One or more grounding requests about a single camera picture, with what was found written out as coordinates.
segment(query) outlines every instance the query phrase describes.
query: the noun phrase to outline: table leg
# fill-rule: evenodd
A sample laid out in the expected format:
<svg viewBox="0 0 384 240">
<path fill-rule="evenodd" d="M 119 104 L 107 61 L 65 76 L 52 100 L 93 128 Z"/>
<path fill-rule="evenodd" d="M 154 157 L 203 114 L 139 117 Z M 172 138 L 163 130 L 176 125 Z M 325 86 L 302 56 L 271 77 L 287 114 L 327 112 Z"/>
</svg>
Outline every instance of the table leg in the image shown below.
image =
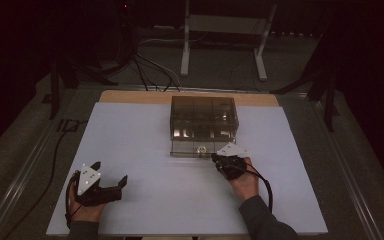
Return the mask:
<svg viewBox="0 0 384 240">
<path fill-rule="evenodd" d="M 260 79 L 260 81 L 267 80 L 267 74 L 266 74 L 266 69 L 264 68 L 262 54 L 263 54 L 264 46 L 266 45 L 266 42 L 267 42 L 267 38 L 270 33 L 270 28 L 273 22 L 273 17 L 276 12 L 276 8 L 277 8 L 277 5 L 275 4 L 273 4 L 270 7 L 270 13 L 267 16 L 266 24 L 264 25 L 260 46 L 254 49 L 255 64 L 257 65 L 258 78 Z"/>
<path fill-rule="evenodd" d="M 187 76 L 189 72 L 189 0 L 185 2 L 185 40 L 183 46 L 182 65 L 180 75 Z"/>
</svg>

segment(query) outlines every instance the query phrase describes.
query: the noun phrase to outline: human hand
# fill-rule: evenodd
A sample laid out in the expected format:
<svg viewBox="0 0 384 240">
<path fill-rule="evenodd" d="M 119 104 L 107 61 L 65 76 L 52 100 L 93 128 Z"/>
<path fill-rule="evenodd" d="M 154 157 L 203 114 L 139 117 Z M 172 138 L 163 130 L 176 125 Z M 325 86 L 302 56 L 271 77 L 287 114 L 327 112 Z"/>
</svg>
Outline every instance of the human hand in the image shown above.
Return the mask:
<svg viewBox="0 0 384 240">
<path fill-rule="evenodd" d="M 252 165 L 251 159 L 249 157 L 246 157 L 244 160 L 247 164 L 246 169 L 248 171 L 255 172 L 255 170 L 249 166 Z M 251 173 L 245 172 L 239 178 L 230 180 L 229 183 L 230 185 L 232 185 L 233 191 L 235 192 L 236 196 L 238 196 L 239 199 L 241 199 L 242 201 L 245 201 L 259 194 L 258 177 Z"/>
<path fill-rule="evenodd" d="M 71 221 L 99 222 L 106 204 L 93 207 L 82 206 L 76 202 L 75 191 L 75 182 L 73 182 L 69 193 Z"/>
</svg>

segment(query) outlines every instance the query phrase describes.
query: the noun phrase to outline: black cable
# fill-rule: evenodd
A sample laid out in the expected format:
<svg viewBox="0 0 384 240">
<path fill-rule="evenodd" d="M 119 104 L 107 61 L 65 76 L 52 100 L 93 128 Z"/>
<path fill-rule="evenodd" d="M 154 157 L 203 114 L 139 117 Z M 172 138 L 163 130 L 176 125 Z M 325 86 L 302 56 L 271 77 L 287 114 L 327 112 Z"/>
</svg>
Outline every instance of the black cable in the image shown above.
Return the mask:
<svg viewBox="0 0 384 240">
<path fill-rule="evenodd" d="M 267 192 L 268 192 L 268 195 L 269 195 L 269 210 L 270 212 L 273 211 L 273 192 L 271 190 L 271 186 L 270 186 L 270 182 L 267 181 L 259 172 L 257 169 L 255 169 L 254 166 L 252 166 L 251 164 L 248 164 L 248 163 L 245 163 L 246 165 L 250 166 L 255 172 L 253 171 L 250 171 L 248 169 L 243 169 L 243 168 L 240 168 L 240 167 L 237 167 L 235 165 L 232 165 L 232 164 L 226 164 L 225 166 L 228 166 L 228 167 L 232 167 L 232 168 L 235 168 L 235 169 L 238 169 L 238 170 L 241 170 L 243 172 L 246 172 L 246 173 L 250 173 L 254 176 L 257 176 L 258 178 L 260 178 L 263 182 L 264 182 L 264 185 L 266 185 L 266 188 L 267 188 Z"/>
<path fill-rule="evenodd" d="M 161 73 L 164 73 L 164 74 L 167 75 L 167 73 L 164 72 L 164 71 L 162 71 L 161 69 L 155 68 L 155 67 L 153 67 L 153 66 L 149 66 L 148 64 L 145 64 L 145 63 L 142 63 L 142 62 L 139 62 L 139 61 L 138 61 L 138 63 L 139 63 L 140 65 L 145 66 L 145 67 L 151 68 L 152 70 L 155 70 L 155 71 L 158 71 L 158 72 L 161 72 Z M 172 80 L 169 80 L 169 83 L 168 83 L 167 86 L 170 86 L 171 83 L 172 83 Z M 165 92 L 165 91 L 167 90 L 167 88 L 168 88 L 168 87 L 166 86 L 166 87 L 164 88 L 164 90 L 161 90 L 155 83 L 153 83 L 153 84 L 154 84 L 154 86 L 155 86 L 156 88 L 158 88 L 158 91 L 160 91 L 160 92 L 161 92 L 161 91 Z"/>
<path fill-rule="evenodd" d="M 146 71 L 142 67 L 140 67 L 141 65 L 143 65 L 143 63 L 141 63 L 139 61 L 137 61 L 137 62 L 139 63 L 139 71 L 141 71 L 143 73 L 143 76 L 145 77 L 145 79 L 148 80 L 148 82 L 150 82 L 152 85 L 155 86 L 155 91 L 161 92 L 160 87 L 158 87 L 158 85 L 155 82 L 151 81 L 151 79 L 148 77 L 148 75 L 146 75 Z"/>
<path fill-rule="evenodd" d="M 173 83 L 174 86 L 176 87 L 177 91 L 180 92 L 179 86 L 178 86 L 177 83 L 173 80 L 173 78 L 170 76 L 170 74 L 168 74 L 168 73 L 166 72 L 166 70 L 165 70 L 164 68 L 162 68 L 160 65 L 155 64 L 154 62 L 152 62 L 152 61 L 150 61 L 150 60 L 148 60 L 148 59 L 142 57 L 140 54 L 137 54 L 137 53 L 136 53 L 135 56 L 138 56 L 139 58 L 141 58 L 141 59 L 143 59 L 143 60 L 145 60 L 145 61 L 147 61 L 147 62 L 149 62 L 149 63 L 151 63 L 151 64 L 153 64 L 153 65 L 155 65 L 157 68 L 159 68 L 159 69 L 161 70 L 161 72 L 163 72 L 163 73 L 165 73 L 165 74 L 167 75 L 167 77 L 170 79 L 170 83 L 169 83 L 169 85 L 166 86 L 166 88 L 165 88 L 163 91 L 166 91 L 166 90 L 171 86 L 171 84 Z"/>
<path fill-rule="evenodd" d="M 119 64 L 119 65 L 112 67 L 112 68 L 99 70 L 96 73 L 103 75 L 103 76 L 114 75 L 117 72 L 124 70 L 124 68 L 126 68 L 128 65 L 129 65 L 128 63 L 127 64 Z"/>
<path fill-rule="evenodd" d="M 71 130 L 74 130 L 76 129 L 78 126 L 80 126 L 81 124 L 84 124 L 84 123 L 87 123 L 87 121 L 84 121 L 84 122 L 79 122 L 77 123 L 76 125 L 70 127 L 69 129 L 67 129 L 61 136 L 60 138 L 58 139 L 58 142 L 57 142 L 57 145 L 55 147 L 55 150 L 54 150 L 54 156 L 52 158 L 52 170 L 51 170 L 51 176 L 49 177 L 49 181 L 48 181 L 48 184 L 46 185 L 45 189 L 43 190 L 42 194 L 39 196 L 39 198 L 36 200 L 36 202 L 29 208 L 29 210 L 27 210 L 27 212 L 24 214 L 23 217 L 21 217 L 20 220 L 18 220 L 18 222 L 14 225 L 14 227 L 12 227 L 12 229 L 9 231 L 9 233 L 7 235 L 5 235 L 5 237 L 3 239 L 7 239 L 20 225 L 21 223 L 27 218 L 27 216 L 33 211 L 33 209 L 36 208 L 36 206 L 39 204 L 40 201 L 42 201 L 43 197 L 45 196 L 46 192 L 49 190 L 49 187 L 51 186 L 52 184 L 52 181 L 54 180 L 54 176 L 55 176 L 55 166 L 56 166 L 56 162 L 57 162 L 57 153 L 58 153 L 58 148 L 61 144 L 61 141 L 62 139 L 64 138 L 65 135 L 67 135 L 67 133 L 69 133 Z"/>
<path fill-rule="evenodd" d="M 138 63 L 138 61 L 136 61 L 135 58 L 133 58 L 133 62 L 136 63 L 136 66 L 137 66 L 137 68 L 139 69 L 139 68 L 140 68 L 140 67 L 139 67 L 139 63 Z M 145 79 L 143 78 L 143 75 L 142 75 L 142 72 L 141 72 L 141 71 L 139 71 L 139 75 L 140 75 L 140 76 L 139 76 L 139 77 L 140 77 L 140 80 L 142 80 L 143 86 L 145 86 L 146 91 L 148 91 L 148 86 L 146 85 Z"/>
<path fill-rule="evenodd" d="M 130 70 L 132 70 L 134 73 L 136 73 L 136 75 L 140 78 L 139 71 L 136 70 L 136 69 L 134 69 L 132 66 L 129 66 L 129 67 L 130 67 Z M 159 89 L 159 87 L 158 87 L 154 82 L 150 81 L 149 79 L 147 79 L 147 80 L 148 80 L 151 84 L 153 84 L 157 90 L 161 91 L 161 90 Z"/>
<path fill-rule="evenodd" d="M 167 91 L 167 89 L 171 86 L 171 84 L 172 83 L 174 83 L 174 81 L 173 81 L 173 78 L 162 68 L 162 67 L 160 67 L 159 65 L 157 65 L 157 64 L 155 64 L 155 63 L 153 63 L 152 61 L 150 61 L 150 60 L 148 60 L 148 59 L 146 59 L 146 58 L 144 58 L 144 57 L 142 57 L 142 56 L 140 56 L 140 55 L 138 55 L 138 54 L 136 54 L 136 56 L 138 56 L 139 58 L 141 58 L 141 59 L 143 59 L 143 60 L 145 60 L 145 61 L 147 61 L 147 62 L 149 62 L 149 63 L 151 63 L 151 64 L 153 64 L 153 65 L 155 65 L 158 69 L 155 69 L 155 68 L 153 68 L 153 67 L 150 67 L 150 66 L 148 66 L 148 65 L 146 65 L 146 64 L 144 64 L 144 63 L 141 63 L 141 64 L 143 64 L 144 66 L 147 66 L 147 67 L 150 67 L 150 68 L 152 68 L 152 69 L 154 69 L 154 70 L 156 70 L 156 71 L 159 71 L 159 72 L 161 72 L 161 73 L 164 73 L 168 78 L 169 78 L 169 83 L 167 84 L 167 86 L 164 88 L 164 90 L 163 90 L 163 92 L 165 92 L 165 91 Z"/>
<path fill-rule="evenodd" d="M 69 203 L 69 195 L 70 195 L 70 191 L 71 191 L 71 184 L 73 184 L 74 182 L 76 182 L 76 179 L 78 179 L 80 176 L 80 172 L 79 171 L 76 171 L 74 173 L 74 175 L 70 178 L 70 180 L 68 181 L 68 184 L 67 184 L 67 188 L 65 189 L 65 219 L 67 220 L 67 227 L 70 228 L 70 224 L 71 224 L 71 218 L 73 218 L 74 214 L 77 213 L 77 211 L 80 210 L 80 208 L 82 207 L 82 205 L 80 205 L 75 211 L 73 214 L 70 214 L 70 203 Z"/>
</svg>

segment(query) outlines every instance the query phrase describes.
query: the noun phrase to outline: metal stand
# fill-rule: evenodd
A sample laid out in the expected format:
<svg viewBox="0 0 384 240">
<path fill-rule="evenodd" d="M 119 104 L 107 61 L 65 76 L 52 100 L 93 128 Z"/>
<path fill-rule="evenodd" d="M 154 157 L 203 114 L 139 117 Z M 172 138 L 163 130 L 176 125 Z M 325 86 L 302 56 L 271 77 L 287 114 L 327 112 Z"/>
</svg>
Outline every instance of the metal stand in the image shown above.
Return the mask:
<svg viewBox="0 0 384 240">
<path fill-rule="evenodd" d="M 261 42 L 258 48 L 254 49 L 255 63 L 257 64 L 258 77 L 261 81 L 267 80 L 266 70 L 264 68 L 262 53 L 270 33 L 271 24 L 277 5 L 270 7 L 269 15 L 266 19 L 255 18 L 234 18 L 234 17 L 218 17 L 192 15 L 189 13 L 189 1 L 185 3 L 185 38 L 183 45 L 182 65 L 180 74 L 187 76 L 189 73 L 189 31 L 207 31 L 207 32 L 224 32 L 224 33 L 242 33 L 242 34 L 260 34 Z M 254 30 L 248 30 L 246 27 L 255 27 Z"/>
</svg>

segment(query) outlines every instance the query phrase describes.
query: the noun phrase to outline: white tabletop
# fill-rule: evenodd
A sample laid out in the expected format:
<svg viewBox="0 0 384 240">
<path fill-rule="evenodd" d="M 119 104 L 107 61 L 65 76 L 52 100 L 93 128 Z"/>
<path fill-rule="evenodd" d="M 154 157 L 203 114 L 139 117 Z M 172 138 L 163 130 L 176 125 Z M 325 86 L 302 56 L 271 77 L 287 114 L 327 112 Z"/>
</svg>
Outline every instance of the white tabletop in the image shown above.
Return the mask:
<svg viewBox="0 0 384 240">
<path fill-rule="evenodd" d="M 327 232 L 281 107 L 237 106 L 237 144 L 270 181 L 273 214 L 299 234 Z M 69 176 L 101 161 L 101 187 L 128 175 L 123 199 L 107 205 L 100 234 L 117 236 L 247 234 L 240 202 L 211 160 L 170 157 L 170 105 L 96 103 Z M 267 191 L 260 183 L 267 202 Z M 47 230 L 68 234 L 61 191 Z"/>
</svg>

